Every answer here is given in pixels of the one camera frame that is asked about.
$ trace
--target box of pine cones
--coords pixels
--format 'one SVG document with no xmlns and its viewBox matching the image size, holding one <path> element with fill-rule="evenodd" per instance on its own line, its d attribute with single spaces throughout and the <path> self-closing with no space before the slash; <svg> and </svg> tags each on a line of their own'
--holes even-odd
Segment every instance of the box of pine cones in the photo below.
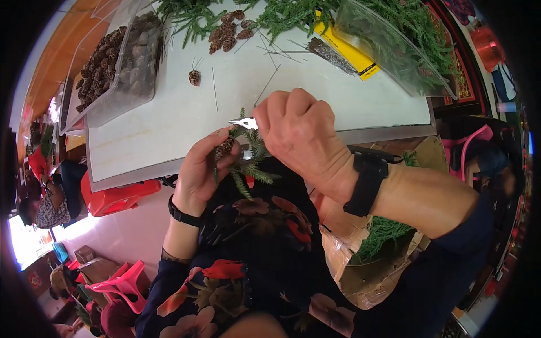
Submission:
<svg viewBox="0 0 541 338">
<path fill-rule="evenodd" d="M 94 30 L 103 30 L 109 22 L 123 24 L 116 29 L 109 25 L 103 34 L 108 33 L 89 56 L 89 42 L 85 39 L 93 37 L 96 41 L 95 34 L 91 32 L 81 41 L 71 63 L 73 69 L 68 72 L 68 77 L 75 74 L 69 79 L 74 86 L 69 109 L 62 109 L 67 114 L 65 123 L 61 121 L 61 134 L 83 116 L 88 127 L 100 127 L 153 99 L 162 23 L 149 4 L 149 0 L 134 0 L 101 20 Z M 77 60 L 84 53 L 87 61 L 81 66 Z"/>
</svg>

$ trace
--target clear plastic box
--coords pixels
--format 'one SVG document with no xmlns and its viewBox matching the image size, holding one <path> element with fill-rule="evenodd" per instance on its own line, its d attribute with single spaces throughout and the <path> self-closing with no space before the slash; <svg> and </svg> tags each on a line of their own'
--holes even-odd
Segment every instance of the clear plastic box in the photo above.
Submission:
<svg viewBox="0 0 541 338">
<path fill-rule="evenodd" d="M 440 26 L 444 28 L 446 47 L 452 46 L 451 35 L 441 22 Z M 411 96 L 458 99 L 455 77 L 442 76 L 417 46 L 367 6 L 355 0 L 342 0 L 333 34 L 374 60 Z"/>
<path fill-rule="evenodd" d="M 84 128 L 84 117 L 89 128 L 100 127 L 154 98 L 161 21 L 149 0 L 110 0 L 100 8 L 99 14 L 105 11 L 109 13 L 97 16 L 103 18 L 81 40 L 71 61 L 65 83 L 72 86 L 64 89 L 65 97 L 69 96 L 70 100 L 69 106 L 61 109 L 60 135 Z M 126 32 L 120 48 L 115 47 L 118 57 L 114 78 L 109 81 L 109 88 L 79 113 L 76 107 L 82 104 L 78 97 L 82 88 L 75 88 L 82 77 L 81 69 L 89 62 L 101 38 L 122 26 L 126 27 Z"/>
</svg>

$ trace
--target right hand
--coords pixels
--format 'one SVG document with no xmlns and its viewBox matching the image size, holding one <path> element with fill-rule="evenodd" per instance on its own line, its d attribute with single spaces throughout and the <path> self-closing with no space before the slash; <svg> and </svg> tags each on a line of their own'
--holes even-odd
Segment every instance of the right hand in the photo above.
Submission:
<svg viewBox="0 0 541 338">
<path fill-rule="evenodd" d="M 253 111 L 267 150 L 319 192 L 351 199 L 358 173 L 334 130 L 334 113 L 305 90 L 275 91 Z"/>
</svg>

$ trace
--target woman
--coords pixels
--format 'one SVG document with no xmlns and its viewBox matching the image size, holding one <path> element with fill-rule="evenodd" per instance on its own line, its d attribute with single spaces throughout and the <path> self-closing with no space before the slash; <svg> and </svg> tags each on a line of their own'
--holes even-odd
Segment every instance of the woman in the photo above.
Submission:
<svg viewBox="0 0 541 338">
<path fill-rule="evenodd" d="M 49 229 L 77 218 L 82 210 L 81 179 L 86 171 L 86 165 L 65 160 L 60 164 L 60 176 L 53 174 L 55 182 L 42 175 L 45 196 L 39 201 L 25 198 L 19 204 L 24 224 Z"/>
<path fill-rule="evenodd" d="M 253 201 L 243 199 L 227 176 L 238 145 L 217 164 L 218 187 L 207 161 L 228 128 L 192 147 L 136 336 L 434 336 L 486 258 L 487 199 L 450 175 L 381 161 L 378 189 L 338 139 L 328 104 L 302 89 L 272 93 L 253 115 L 274 155 L 261 169 L 282 178 L 255 182 Z M 358 206 L 433 240 L 372 309 L 352 305 L 332 279 L 303 179 L 348 212 Z"/>
</svg>

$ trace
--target hand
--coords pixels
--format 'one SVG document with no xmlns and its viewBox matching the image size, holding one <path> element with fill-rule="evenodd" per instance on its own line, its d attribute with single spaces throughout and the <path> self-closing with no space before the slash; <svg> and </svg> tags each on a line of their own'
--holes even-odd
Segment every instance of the hand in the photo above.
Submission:
<svg viewBox="0 0 541 338">
<path fill-rule="evenodd" d="M 190 149 L 180 167 L 179 179 L 173 194 L 173 204 L 183 213 L 199 217 L 203 214 L 216 191 L 217 183 L 229 173 L 227 167 L 235 161 L 239 153 L 239 143 L 235 141 L 231 153 L 217 163 L 218 182 L 214 178 L 214 159 L 210 152 L 229 136 L 231 127 L 219 129 L 199 140 Z"/>
<path fill-rule="evenodd" d="M 338 139 L 334 113 L 305 90 L 275 91 L 253 111 L 267 150 L 322 194 L 351 199 L 359 177 L 353 155 Z"/>
</svg>

